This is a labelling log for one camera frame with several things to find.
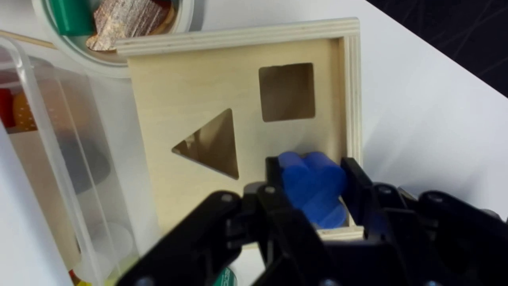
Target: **wooden shape sorter box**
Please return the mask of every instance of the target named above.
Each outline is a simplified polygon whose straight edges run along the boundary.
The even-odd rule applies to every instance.
[[[207,193],[265,179],[265,157],[360,152],[355,18],[126,39],[161,231]]]

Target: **green object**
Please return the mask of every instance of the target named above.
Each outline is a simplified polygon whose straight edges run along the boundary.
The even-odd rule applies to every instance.
[[[49,6],[60,34],[80,36],[95,31],[88,0],[49,0]]]
[[[230,268],[220,271],[212,286],[236,286],[236,276]]]

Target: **plastic bin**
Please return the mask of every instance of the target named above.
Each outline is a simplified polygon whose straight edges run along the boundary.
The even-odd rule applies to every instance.
[[[112,280],[138,249],[87,77],[0,37],[0,88],[22,93],[33,114],[36,130],[6,130],[66,269],[92,284]],[[25,106],[12,109],[26,117]]]

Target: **triangular hole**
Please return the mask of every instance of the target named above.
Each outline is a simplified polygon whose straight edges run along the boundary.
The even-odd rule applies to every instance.
[[[171,150],[238,179],[233,110],[225,109]]]

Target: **square hole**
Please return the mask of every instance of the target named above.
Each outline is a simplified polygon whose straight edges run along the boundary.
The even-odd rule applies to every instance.
[[[312,63],[263,66],[258,80],[265,122],[315,115]]]

